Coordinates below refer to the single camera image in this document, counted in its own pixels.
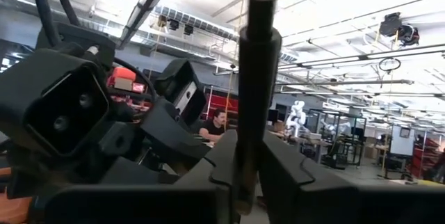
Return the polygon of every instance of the workshop floor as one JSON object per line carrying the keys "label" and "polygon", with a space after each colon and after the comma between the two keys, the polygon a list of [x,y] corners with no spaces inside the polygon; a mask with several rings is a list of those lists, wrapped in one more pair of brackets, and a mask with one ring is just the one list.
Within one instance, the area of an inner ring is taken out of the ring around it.
{"label": "workshop floor", "polygon": [[[326,169],[359,185],[385,185],[391,183],[387,179],[378,177],[382,172],[381,168],[373,165],[374,161],[375,160],[363,158],[362,165],[359,168],[349,166],[345,170],[335,170],[328,167],[326,167]],[[394,179],[400,179],[400,176],[400,173],[388,174],[388,177]],[[261,195],[261,189],[259,187],[257,188],[257,194]],[[258,204],[254,204],[252,213],[249,216],[244,216],[241,219],[241,224],[269,224],[267,213],[259,207]]]}

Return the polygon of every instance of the ceiling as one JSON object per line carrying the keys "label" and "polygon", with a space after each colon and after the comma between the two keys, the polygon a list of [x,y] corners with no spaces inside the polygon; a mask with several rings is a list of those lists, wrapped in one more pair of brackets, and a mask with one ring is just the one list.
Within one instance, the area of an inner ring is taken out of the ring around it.
{"label": "ceiling", "polygon": [[[33,0],[15,2],[33,5]],[[84,24],[94,24],[95,29],[116,37],[122,34],[137,2],[72,0],[76,11],[84,17]],[[339,110],[348,110],[348,106],[353,105],[370,120],[385,117],[402,125],[443,130],[445,102],[436,94],[445,93],[445,60],[442,56],[445,46],[401,48],[377,31],[385,15],[400,12],[404,23],[419,30],[420,45],[415,47],[445,43],[442,39],[445,32],[444,2],[278,0],[274,27],[283,37],[278,81],[307,85],[277,86],[277,89],[283,93],[312,93],[325,97],[329,99],[326,106]],[[55,13],[61,13],[60,6],[54,7]],[[236,32],[246,23],[246,8],[246,0],[160,0],[131,41],[150,47],[158,43],[182,51],[194,56],[195,60],[214,65],[216,73],[223,74],[221,70],[229,69],[232,63],[237,64]],[[178,20],[180,27],[176,31],[160,29],[156,25],[159,15]],[[195,27],[192,35],[184,35],[182,22]],[[404,51],[378,55],[400,48]],[[357,56],[368,58],[357,61]],[[378,65],[388,56],[398,56],[396,59],[400,61],[400,67],[389,74],[381,69],[397,63],[384,61],[380,67]],[[289,65],[309,62],[310,69],[305,65]],[[348,85],[329,84],[330,81]]]}

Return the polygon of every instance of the black shirt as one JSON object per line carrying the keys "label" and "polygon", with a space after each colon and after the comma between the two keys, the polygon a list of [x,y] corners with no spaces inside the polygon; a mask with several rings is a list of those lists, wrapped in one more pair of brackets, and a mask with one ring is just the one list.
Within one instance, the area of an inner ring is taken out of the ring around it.
{"label": "black shirt", "polygon": [[207,129],[207,131],[211,135],[219,136],[221,134],[224,134],[224,127],[223,126],[221,126],[220,128],[215,127],[212,120],[207,120],[206,122],[204,122],[204,124],[202,125],[202,128]]}

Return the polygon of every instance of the man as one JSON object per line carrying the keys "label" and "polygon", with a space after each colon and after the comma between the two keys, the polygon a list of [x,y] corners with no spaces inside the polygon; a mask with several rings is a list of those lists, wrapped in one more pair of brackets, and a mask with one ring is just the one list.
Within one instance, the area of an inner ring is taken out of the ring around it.
{"label": "man", "polygon": [[212,143],[218,142],[222,134],[224,134],[226,118],[227,116],[222,109],[216,109],[213,113],[213,119],[204,122],[200,128],[200,136]]}

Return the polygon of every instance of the whiteboard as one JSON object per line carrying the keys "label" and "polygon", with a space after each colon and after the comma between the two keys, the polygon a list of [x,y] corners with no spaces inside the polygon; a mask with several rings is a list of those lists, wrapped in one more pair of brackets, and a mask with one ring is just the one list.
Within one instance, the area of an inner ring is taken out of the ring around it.
{"label": "whiteboard", "polygon": [[402,127],[392,127],[392,141],[389,149],[390,154],[399,154],[405,156],[412,156],[414,151],[414,130],[410,129],[410,134],[407,138],[401,137]]}

